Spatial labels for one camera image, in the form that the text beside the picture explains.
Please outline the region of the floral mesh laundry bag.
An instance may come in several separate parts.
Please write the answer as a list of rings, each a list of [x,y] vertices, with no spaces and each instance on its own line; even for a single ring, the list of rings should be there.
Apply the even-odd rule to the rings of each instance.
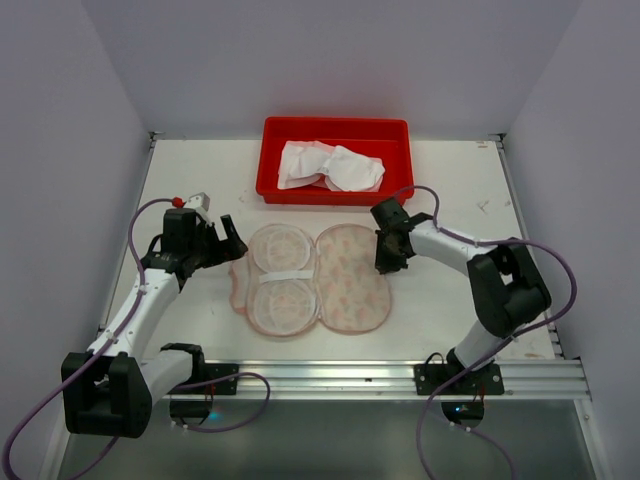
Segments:
[[[318,322],[346,335],[374,331],[392,307],[375,250],[376,234],[361,225],[336,225],[315,239],[293,225],[264,226],[230,267],[230,305],[272,337],[293,337]]]

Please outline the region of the pink bra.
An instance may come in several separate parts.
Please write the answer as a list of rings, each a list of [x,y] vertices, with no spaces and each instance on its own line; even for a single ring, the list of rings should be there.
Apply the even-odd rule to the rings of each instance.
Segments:
[[[303,184],[301,185],[302,188],[317,187],[317,188],[327,189],[331,191],[334,190],[333,183],[324,174],[315,174],[309,177],[305,177],[305,178],[302,178],[301,181],[303,182]]]

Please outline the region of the white bra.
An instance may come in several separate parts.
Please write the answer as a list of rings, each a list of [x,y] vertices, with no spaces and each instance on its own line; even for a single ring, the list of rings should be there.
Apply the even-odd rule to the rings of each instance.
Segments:
[[[287,141],[281,151],[277,188],[301,188],[302,178],[326,175],[333,192],[377,192],[386,169],[380,158],[320,141]]]

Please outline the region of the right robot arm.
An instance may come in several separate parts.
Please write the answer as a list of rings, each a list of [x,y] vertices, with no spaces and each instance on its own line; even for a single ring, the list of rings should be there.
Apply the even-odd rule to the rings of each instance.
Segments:
[[[422,376],[434,386],[451,379],[453,388],[482,375],[521,327],[551,306],[551,295],[528,248],[518,241],[471,240],[437,224],[433,215],[409,215],[393,197],[371,208],[378,229],[375,268],[381,275],[425,257],[469,281],[477,320],[439,365],[426,362]]]

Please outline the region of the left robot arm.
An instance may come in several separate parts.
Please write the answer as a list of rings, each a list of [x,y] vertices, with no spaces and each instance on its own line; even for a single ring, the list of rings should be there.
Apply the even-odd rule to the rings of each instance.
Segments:
[[[65,424],[73,434],[138,438],[165,395],[206,378],[200,346],[169,343],[149,361],[147,345],[168,307],[201,269],[240,259],[247,252],[229,215],[225,235],[197,208],[165,211],[162,231],[137,261],[127,300],[83,353],[61,366]]]

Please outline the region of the red plastic tray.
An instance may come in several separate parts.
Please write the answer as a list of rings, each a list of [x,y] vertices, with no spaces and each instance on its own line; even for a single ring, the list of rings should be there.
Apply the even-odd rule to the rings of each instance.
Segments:
[[[320,141],[380,159],[385,173],[379,190],[332,192],[319,186],[279,189],[281,153],[288,141]],[[413,183],[409,127],[404,120],[277,116],[265,120],[256,192],[267,204],[371,207]]]

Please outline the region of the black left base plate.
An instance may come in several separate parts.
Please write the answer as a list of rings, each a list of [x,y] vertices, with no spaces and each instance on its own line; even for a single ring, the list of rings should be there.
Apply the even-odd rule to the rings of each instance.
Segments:
[[[237,374],[240,370],[238,364],[235,363],[207,363],[203,381],[215,380],[213,384],[202,386],[200,390],[206,395],[234,396],[237,393],[238,381],[227,379],[222,381],[223,377]]]

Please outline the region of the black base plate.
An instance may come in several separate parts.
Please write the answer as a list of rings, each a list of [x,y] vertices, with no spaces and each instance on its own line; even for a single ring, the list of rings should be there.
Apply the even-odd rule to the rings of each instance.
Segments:
[[[234,396],[237,393],[238,381],[227,379],[222,381],[223,377],[237,374],[240,370],[238,364],[235,363],[207,363],[203,381],[215,380],[213,384],[202,386],[200,390],[206,395]]]
[[[444,357],[439,352],[431,354],[424,362],[413,365],[413,380],[418,396],[431,395],[463,370],[462,365],[449,352]],[[505,387],[500,367],[491,361],[479,370],[465,374],[451,383],[441,395],[503,395]]]

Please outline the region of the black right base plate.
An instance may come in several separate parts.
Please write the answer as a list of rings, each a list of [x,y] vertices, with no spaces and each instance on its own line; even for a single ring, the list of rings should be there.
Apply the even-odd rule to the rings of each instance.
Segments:
[[[462,365],[449,352],[444,357],[439,352],[431,354],[424,362],[413,365],[413,380],[418,396],[431,395],[463,370]],[[505,387],[500,367],[491,361],[479,370],[465,374],[451,383],[441,395],[503,395]]]

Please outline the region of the aluminium mounting rail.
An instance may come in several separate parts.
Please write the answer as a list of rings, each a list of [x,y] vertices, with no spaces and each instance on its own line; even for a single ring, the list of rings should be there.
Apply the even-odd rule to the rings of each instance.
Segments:
[[[435,389],[417,360],[210,362],[213,378],[240,372],[204,392],[239,399],[424,400]],[[443,393],[446,400],[586,400],[582,364],[569,360],[500,360],[489,371]]]

